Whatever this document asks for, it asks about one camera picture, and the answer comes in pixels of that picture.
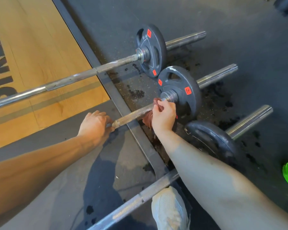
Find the weight plate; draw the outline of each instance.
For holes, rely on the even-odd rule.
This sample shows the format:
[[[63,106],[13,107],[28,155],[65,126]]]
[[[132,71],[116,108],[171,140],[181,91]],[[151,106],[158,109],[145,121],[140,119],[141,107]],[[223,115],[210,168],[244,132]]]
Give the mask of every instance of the weight plate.
[[[150,60],[141,64],[149,77],[157,77],[166,63],[166,44],[160,30],[153,24],[141,28],[136,37],[137,47],[147,47]]]
[[[180,122],[188,122],[196,117],[202,103],[201,92],[186,69],[179,66],[163,69],[159,75],[158,89],[160,94],[171,90],[177,93],[176,112]]]
[[[186,124],[185,131],[204,143],[213,152],[214,155],[212,156],[233,167],[241,164],[239,163],[241,162],[241,154],[234,140],[214,124],[205,121],[192,121]]]

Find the metal frame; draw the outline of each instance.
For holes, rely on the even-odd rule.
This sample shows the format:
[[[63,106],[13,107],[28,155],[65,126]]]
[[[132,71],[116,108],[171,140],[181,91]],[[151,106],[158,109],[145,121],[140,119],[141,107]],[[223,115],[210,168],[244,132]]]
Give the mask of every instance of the metal frame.
[[[100,62],[97,59],[96,55],[94,54],[93,50],[89,46],[88,42],[82,35],[80,29],[74,22],[72,16],[70,15],[69,11],[67,10],[66,6],[63,4],[62,0],[52,0],[56,8],[58,9],[59,13],[61,14],[63,20],[65,21],[67,27],[69,28],[70,32],[72,33],[73,37],[75,38],[76,42],[78,43],[79,47],[81,48],[83,54],[87,58],[90,65],[94,67],[100,66]],[[110,77],[107,73],[102,73],[97,75],[101,84],[103,85],[104,89],[108,93],[109,97],[115,104],[116,108],[118,109],[119,113],[122,116],[131,113],[131,110],[127,106],[126,102],[120,95],[119,91],[115,87],[114,83],[111,81]],[[142,150],[143,154],[151,164],[156,174],[157,179],[163,177],[166,173],[168,173],[168,169],[165,166],[165,163],[161,159],[158,152],[150,143],[148,137],[140,127],[139,123],[134,120],[127,124],[128,128],[131,131],[135,141],[137,142],[138,146]]]

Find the hand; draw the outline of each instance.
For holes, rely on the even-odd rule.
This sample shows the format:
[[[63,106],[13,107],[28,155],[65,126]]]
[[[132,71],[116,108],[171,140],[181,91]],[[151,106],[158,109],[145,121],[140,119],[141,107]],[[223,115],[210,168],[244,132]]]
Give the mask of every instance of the hand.
[[[158,136],[164,131],[171,131],[176,118],[176,104],[168,101],[158,101],[158,104],[164,107],[163,111],[159,110],[157,105],[153,108],[153,130]]]
[[[107,127],[107,124],[113,123],[113,120],[106,112],[95,111],[88,113],[80,125],[78,137],[84,140],[85,143],[93,143],[93,146],[104,144],[108,139],[109,134],[114,131],[114,127]]]

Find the brown towel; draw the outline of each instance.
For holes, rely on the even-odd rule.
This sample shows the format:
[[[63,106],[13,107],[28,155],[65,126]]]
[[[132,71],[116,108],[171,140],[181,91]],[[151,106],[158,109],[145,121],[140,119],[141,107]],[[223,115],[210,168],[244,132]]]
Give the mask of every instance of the brown towel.
[[[158,104],[158,100],[161,101],[161,98],[154,98],[154,105],[158,105],[159,106],[159,111],[163,111],[164,110],[164,107],[160,106]],[[149,127],[150,129],[153,128],[153,124],[152,124],[152,121],[153,121],[153,111],[151,110],[150,112],[148,112],[146,115],[144,115],[144,117],[142,118],[142,121],[143,123]]]

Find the left hand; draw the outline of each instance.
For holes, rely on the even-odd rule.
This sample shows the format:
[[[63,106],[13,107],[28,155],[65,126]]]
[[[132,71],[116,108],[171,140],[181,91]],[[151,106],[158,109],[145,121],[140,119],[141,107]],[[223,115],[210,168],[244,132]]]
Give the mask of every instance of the left hand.
[[[106,112],[95,111],[88,113],[80,125],[78,137],[91,142],[94,146],[100,146],[108,139],[109,134],[114,131],[114,127],[107,127],[108,123],[113,123],[113,120]]]

